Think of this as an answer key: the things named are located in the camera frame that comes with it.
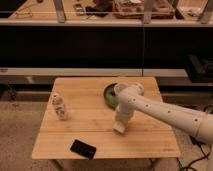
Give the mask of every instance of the cable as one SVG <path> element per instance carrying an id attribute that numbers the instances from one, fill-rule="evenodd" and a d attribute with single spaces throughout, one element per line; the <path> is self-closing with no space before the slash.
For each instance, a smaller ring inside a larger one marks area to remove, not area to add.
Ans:
<path id="1" fill-rule="evenodd" d="M 181 164 L 181 166 L 179 165 L 179 167 L 180 167 L 179 171 L 188 171 L 189 169 L 191 169 L 191 170 L 193 170 L 193 171 L 197 171 L 195 168 L 193 168 L 193 167 L 191 167 L 191 166 L 192 166 L 194 163 L 198 162 L 198 161 L 201 161 L 201 160 L 203 160 L 203 159 L 208 158 L 209 155 L 210 155 L 210 152 L 209 152 L 208 154 L 205 154 L 204 151 L 203 151 L 203 149 L 202 149 L 201 151 L 202 151 L 202 153 L 203 153 L 203 156 L 200 157 L 200 158 L 197 158 L 197 159 L 195 159 L 195 160 L 193 160 L 193 161 L 191 161 L 187 166 L 182 167 L 182 164 L 180 163 L 180 160 L 178 159 L 178 162 Z"/>
<path id="2" fill-rule="evenodd" d="M 34 3 L 34 4 L 31 4 L 31 5 L 28 5 L 28 6 L 22 6 L 22 8 L 18 9 L 16 12 L 15 12 L 15 15 L 16 15 L 16 18 L 20 19 L 20 18 L 32 18 L 33 17 L 33 13 L 31 11 L 31 7 L 33 6 L 36 6 L 40 3 Z"/>

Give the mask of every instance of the cabinet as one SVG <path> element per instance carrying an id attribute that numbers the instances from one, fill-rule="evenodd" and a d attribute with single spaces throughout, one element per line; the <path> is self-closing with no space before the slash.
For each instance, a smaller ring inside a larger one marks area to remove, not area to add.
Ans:
<path id="1" fill-rule="evenodd" d="M 213 55 L 212 2 L 169 1 L 172 19 L 151 19 L 149 4 L 143 18 L 120 19 L 115 12 L 76 15 L 74 3 L 94 6 L 92 0 L 27 0 L 0 19 L 1 75 L 140 76 L 143 69 L 182 70 L 189 54 Z"/>

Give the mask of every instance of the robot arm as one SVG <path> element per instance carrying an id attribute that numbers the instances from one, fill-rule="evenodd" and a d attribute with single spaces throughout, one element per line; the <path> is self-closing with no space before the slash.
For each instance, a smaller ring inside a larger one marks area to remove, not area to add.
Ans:
<path id="1" fill-rule="evenodd" d="M 127 122 L 133 116 L 134 110 L 138 110 L 181 129 L 198 140 L 212 145 L 212 115 L 148 99 L 142 96 L 144 88 L 138 83 L 134 83 L 130 86 L 117 84 L 114 90 L 119 102 L 116 108 L 116 121 L 114 124 L 116 131 L 124 133 Z M 210 170 L 213 170 L 213 161 L 209 162 L 207 171 Z"/>

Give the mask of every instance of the table top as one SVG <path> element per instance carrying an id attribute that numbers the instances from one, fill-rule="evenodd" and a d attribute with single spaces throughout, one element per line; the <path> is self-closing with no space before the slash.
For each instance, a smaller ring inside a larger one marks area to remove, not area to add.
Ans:
<path id="1" fill-rule="evenodd" d="M 52 91 L 63 98 L 69 119 L 58 120 L 50 97 L 32 158 L 84 159 L 70 151 L 75 139 L 97 148 L 94 159 L 179 156 L 172 128 L 141 112 L 135 111 L 124 135 L 113 130 L 115 111 L 105 103 L 103 92 L 109 84 L 118 82 L 139 82 L 145 88 L 145 97 L 162 100 L 152 77 L 57 78 Z"/>

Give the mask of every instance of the floor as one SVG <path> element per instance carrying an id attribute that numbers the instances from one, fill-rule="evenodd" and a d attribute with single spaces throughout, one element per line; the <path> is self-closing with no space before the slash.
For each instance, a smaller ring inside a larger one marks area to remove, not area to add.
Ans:
<path id="1" fill-rule="evenodd" d="M 11 100 L 8 91 L 0 86 L 0 171 L 55 171 L 47 160 L 32 160 L 31 152 L 39 130 L 50 91 L 17 91 Z M 202 153 L 185 133 L 174 129 L 181 150 L 180 162 L 183 166 L 201 157 Z M 150 161 L 129 160 L 75 160 L 61 161 L 72 171 L 142 171 Z M 205 171 L 207 160 L 193 165 L 198 171 Z M 155 171 L 178 171 L 176 159 L 163 159 Z"/>

